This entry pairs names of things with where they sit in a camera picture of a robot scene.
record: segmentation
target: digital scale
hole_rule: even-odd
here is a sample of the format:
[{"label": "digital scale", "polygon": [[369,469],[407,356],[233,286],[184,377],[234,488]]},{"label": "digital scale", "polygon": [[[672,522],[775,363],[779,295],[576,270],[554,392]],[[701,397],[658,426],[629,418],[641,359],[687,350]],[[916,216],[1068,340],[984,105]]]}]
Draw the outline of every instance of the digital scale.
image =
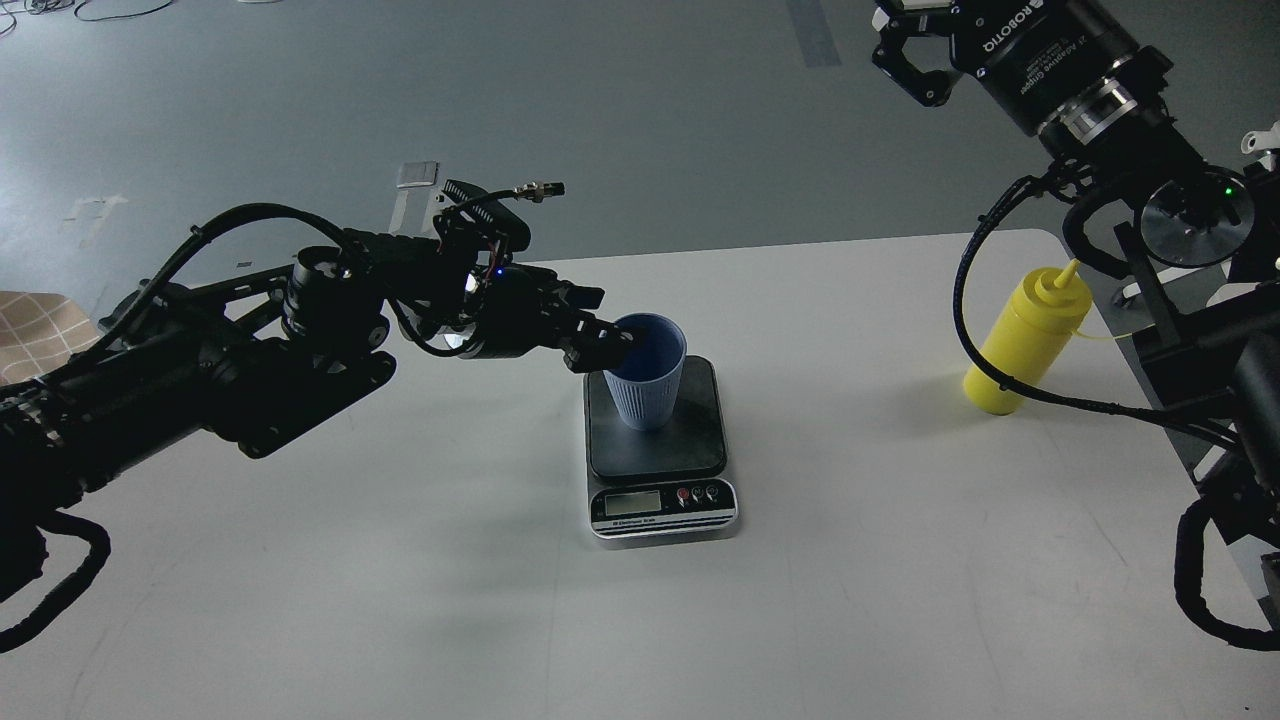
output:
[{"label": "digital scale", "polygon": [[662,428],[622,423],[604,373],[582,380],[586,497],[591,532],[603,539],[705,533],[737,520],[716,370],[685,357],[676,409]]}]

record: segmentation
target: plastic cup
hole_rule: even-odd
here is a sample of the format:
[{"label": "plastic cup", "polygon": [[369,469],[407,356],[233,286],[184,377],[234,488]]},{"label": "plastic cup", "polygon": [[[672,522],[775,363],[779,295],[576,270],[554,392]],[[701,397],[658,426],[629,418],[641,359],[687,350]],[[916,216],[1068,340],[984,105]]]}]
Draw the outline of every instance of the plastic cup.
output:
[{"label": "plastic cup", "polygon": [[622,365],[604,372],[604,382],[622,421],[634,430],[657,430],[671,420],[685,368],[685,333],[662,315],[636,313],[616,320],[621,328],[644,328],[640,345]]}]

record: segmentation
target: yellow squeeze bottle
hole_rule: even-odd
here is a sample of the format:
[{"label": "yellow squeeze bottle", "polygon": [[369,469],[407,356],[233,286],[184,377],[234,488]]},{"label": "yellow squeeze bottle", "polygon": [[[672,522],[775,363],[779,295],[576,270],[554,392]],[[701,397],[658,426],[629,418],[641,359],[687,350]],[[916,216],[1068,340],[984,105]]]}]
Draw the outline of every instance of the yellow squeeze bottle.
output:
[{"label": "yellow squeeze bottle", "polygon": [[[982,356],[1027,384],[1039,383],[1093,306],[1089,286],[1075,274],[1079,266],[1071,260],[1064,269],[1039,268],[1023,278],[982,345]],[[993,415],[1009,415],[1023,404],[1023,396],[1000,389],[975,365],[964,377],[964,392]]]}]

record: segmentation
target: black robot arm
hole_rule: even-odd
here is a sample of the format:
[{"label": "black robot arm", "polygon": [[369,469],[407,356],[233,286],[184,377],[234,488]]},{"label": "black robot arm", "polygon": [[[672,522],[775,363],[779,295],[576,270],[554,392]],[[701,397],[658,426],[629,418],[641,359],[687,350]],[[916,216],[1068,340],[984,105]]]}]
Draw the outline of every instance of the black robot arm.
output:
[{"label": "black robot arm", "polygon": [[[1228,461],[1201,484],[1202,500],[1179,529],[1175,594],[1188,618],[1215,637],[1280,650],[1280,633],[1235,628],[1208,612],[1196,539],[1212,518],[1228,542],[1254,536],[1280,547],[1280,172],[1276,143],[1257,146],[1272,133],[1247,136],[1242,150],[1271,154],[1243,173],[1208,165],[1174,129],[1161,97],[1172,63],[1140,46],[1096,0],[876,4],[877,67],[927,106],[945,104],[961,76],[975,78],[1053,159],[1048,172],[1015,182],[982,217],[961,258],[954,309],[961,345],[1002,387],[1028,397],[1155,421],[1226,448]],[[902,47],[918,36],[947,37],[952,67],[911,65]],[[1133,342],[1160,410],[1027,386],[987,363],[968,337],[960,302],[973,255],[1018,202],[1043,193],[1070,205],[1062,238],[1075,258],[1140,287],[1153,325]],[[1115,202],[1133,211],[1114,228],[1119,255],[1085,232],[1089,219]],[[1157,278],[1157,263],[1203,268],[1228,259],[1229,279],[1256,287],[1194,313],[1180,311]]]},{"label": "black robot arm", "polygon": [[[452,205],[438,237],[339,229],[283,205],[243,205],[205,225],[101,322],[105,334],[58,370],[0,388],[0,602],[41,575],[41,530],[90,542],[84,564],[22,624],[0,632],[0,652],[35,637],[101,569],[105,530],[60,512],[178,439],[207,429],[264,457],[385,384],[396,360],[385,341],[390,307],[401,332],[433,355],[516,357],[562,350],[586,373],[621,364],[639,340],[596,319],[604,291],[512,263],[529,228],[499,197],[541,200],[563,186],[500,193],[448,181]],[[178,269],[218,236],[292,218],[333,246],[301,250],[292,265],[187,288]],[[228,316],[228,305],[260,299]],[[259,338],[279,320],[284,337]],[[433,345],[443,336],[445,346]]]}]

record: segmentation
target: robotiq logo text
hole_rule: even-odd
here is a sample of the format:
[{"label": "robotiq logo text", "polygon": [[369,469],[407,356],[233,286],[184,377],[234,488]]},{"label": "robotiq logo text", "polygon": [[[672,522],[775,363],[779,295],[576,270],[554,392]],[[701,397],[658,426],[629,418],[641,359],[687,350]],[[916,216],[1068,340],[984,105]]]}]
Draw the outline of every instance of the robotiq logo text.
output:
[{"label": "robotiq logo text", "polygon": [[993,35],[991,40],[988,40],[987,42],[983,42],[982,49],[986,50],[987,53],[995,53],[996,47],[1000,47],[1000,44],[1004,42],[1006,37],[1012,35],[1015,29],[1018,29],[1018,26],[1025,23],[1027,18],[1030,18],[1032,13],[1034,13],[1043,5],[1044,0],[1030,0],[1030,3],[1024,5],[1021,10],[1018,10],[1018,14],[1010,18],[1010,20],[1005,23],[1004,27],[1000,28],[1000,32]]}]

